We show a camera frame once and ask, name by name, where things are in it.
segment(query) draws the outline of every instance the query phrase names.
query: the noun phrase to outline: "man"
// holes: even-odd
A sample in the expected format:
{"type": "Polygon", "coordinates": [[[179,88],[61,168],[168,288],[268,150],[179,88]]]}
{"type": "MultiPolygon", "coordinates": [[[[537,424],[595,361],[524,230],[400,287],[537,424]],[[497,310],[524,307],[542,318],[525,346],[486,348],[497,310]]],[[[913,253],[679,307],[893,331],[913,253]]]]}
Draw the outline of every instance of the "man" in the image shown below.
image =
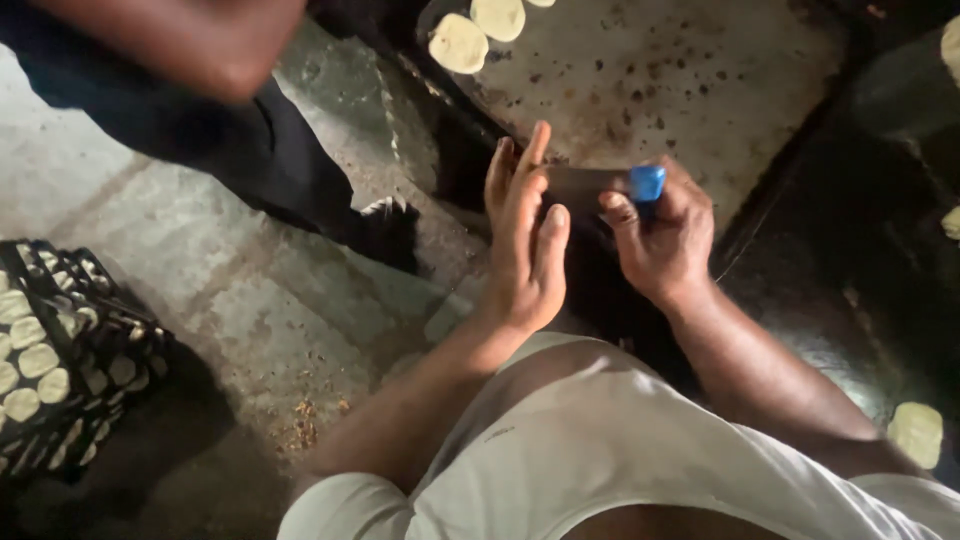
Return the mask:
{"type": "Polygon", "coordinates": [[[601,204],[627,280],[669,318],[713,413],[604,342],[551,332],[570,217],[537,169],[539,124],[487,178],[480,306],[333,426],[280,538],[960,538],[960,495],[708,275],[708,196],[674,161],[656,220],[601,204]]]}
{"type": "Polygon", "coordinates": [[[51,107],[81,109],[137,152],[368,252],[382,214],[412,225],[416,213],[393,199],[352,210],[347,175],[272,78],[306,2],[5,0],[0,42],[51,107]]]}

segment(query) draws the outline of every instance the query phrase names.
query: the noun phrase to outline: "black fabric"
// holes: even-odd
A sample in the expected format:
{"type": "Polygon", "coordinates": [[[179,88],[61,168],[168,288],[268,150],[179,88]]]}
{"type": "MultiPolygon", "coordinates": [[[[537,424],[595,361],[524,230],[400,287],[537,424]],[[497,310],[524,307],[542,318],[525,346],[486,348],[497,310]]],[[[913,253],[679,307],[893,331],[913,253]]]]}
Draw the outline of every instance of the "black fabric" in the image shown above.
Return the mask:
{"type": "Polygon", "coordinates": [[[153,77],[22,0],[0,0],[0,41],[48,105],[79,109],[131,149],[209,173],[255,209],[354,243],[347,175],[271,79],[229,106],[153,77]]]}

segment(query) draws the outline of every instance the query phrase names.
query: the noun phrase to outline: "white tank top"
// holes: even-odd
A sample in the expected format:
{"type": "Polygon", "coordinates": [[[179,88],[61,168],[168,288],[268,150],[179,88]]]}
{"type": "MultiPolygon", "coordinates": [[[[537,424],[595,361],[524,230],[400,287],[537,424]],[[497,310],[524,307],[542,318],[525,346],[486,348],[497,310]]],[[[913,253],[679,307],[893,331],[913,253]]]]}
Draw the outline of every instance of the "white tank top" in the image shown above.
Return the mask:
{"type": "Polygon", "coordinates": [[[373,475],[324,479],[290,508],[278,537],[555,540],[605,510],[669,504],[790,540],[960,538],[960,495],[945,486],[899,475],[840,479],[707,412],[614,347],[595,351],[588,367],[522,399],[455,457],[441,451],[414,498],[373,475]]]}

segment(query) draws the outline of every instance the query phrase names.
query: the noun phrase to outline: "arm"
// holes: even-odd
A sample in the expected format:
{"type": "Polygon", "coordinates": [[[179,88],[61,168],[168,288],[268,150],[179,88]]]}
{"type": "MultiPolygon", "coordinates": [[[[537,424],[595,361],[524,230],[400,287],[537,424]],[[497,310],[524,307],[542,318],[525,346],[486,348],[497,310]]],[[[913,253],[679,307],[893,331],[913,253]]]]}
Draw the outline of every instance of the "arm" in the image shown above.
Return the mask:
{"type": "Polygon", "coordinates": [[[666,314],[714,410],[852,478],[892,472],[928,478],[843,391],[743,313],[709,277],[712,203],[677,163],[667,169],[657,220],[606,193],[624,275],[666,314]]]}
{"type": "Polygon", "coordinates": [[[484,382],[560,310],[569,215],[554,206],[539,227],[535,218],[547,180],[528,174],[549,137],[549,126],[539,124],[516,173],[512,141],[497,147],[486,198],[494,228],[492,268],[476,312],[409,373],[333,426],[308,458],[307,473],[372,473],[409,495],[484,382]]]}
{"type": "Polygon", "coordinates": [[[32,0],[158,76],[224,102],[250,99],[306,0],[32,0]]]}

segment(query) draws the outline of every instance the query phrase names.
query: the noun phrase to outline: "blurred hand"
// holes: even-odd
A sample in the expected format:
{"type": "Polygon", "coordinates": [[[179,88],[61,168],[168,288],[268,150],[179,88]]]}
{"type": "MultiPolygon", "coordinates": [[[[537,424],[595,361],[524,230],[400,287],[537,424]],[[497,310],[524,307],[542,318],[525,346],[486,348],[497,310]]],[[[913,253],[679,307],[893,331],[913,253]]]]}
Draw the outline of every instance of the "blurred hand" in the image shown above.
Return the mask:
{"type": "Polygon", "coordinates": [[[713,283],[707,269],[713,244],[713,204],[678,163],[660,157],[666,169],[656,219],[641,223],[620,193],[600,195],[613,228],[620,268],[634,288],[661,310],[696,301],[713,283]]]}
{"type": "Polygon", "coordinates": [[[564,251],[570,213],[554,205],[542,225],[537,223],[548,184],[537,167],[549,140],[549,124],[538,122],[517,161],[514,142],[500,139],[484,189],[493,246],[490,280],[479,310],[496,325],[526,333],[553,320],[566,295],[564,251]]]}

